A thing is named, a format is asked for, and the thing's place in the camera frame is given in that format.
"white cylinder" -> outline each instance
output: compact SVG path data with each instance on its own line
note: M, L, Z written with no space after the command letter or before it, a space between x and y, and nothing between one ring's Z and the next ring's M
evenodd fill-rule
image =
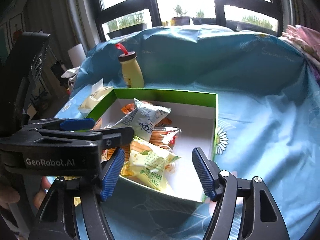
M80 67L85 60L85 53L81 43L69 49L68 54L74 68Z

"brown bottle cap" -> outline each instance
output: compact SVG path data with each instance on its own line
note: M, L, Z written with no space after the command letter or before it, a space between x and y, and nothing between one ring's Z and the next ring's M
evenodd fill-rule
M127 55L121 54L119 56L119 61L120 62L125 62L125 61L128 61L130 59L134 59L136 56L137 56L137 54L136 54L135 51L129 51Z

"bottle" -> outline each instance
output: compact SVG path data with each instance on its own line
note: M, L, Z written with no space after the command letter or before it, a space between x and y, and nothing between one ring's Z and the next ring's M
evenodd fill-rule
M123 52L123 54L119 56L119 62L122 66L122 75L126 85L129 88L143 88L143 76L140 66L137 62L137 54L135 51L128 52L120 43L116 44L116 48L122 50Z

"red straw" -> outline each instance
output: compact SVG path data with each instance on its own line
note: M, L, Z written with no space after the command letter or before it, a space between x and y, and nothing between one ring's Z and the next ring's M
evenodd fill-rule
M122 50L125 55L128 55L127 49L121 43L117 43L116 48Z

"blue tablecloth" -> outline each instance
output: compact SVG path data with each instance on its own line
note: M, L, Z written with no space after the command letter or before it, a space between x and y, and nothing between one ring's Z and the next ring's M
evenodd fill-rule
M320 209L320 90L304 56L262 33L208 26L144 30L92 49L56 117L80 117L78 106L101 78L125 86L117 42L137 52L147 88L218 93L215 161L240 178L262 177L290 239L300 239ZM202 239L213 204L177 203L119 181L104 209L116 239L187 240ZM238 205L231 240L240 217Z

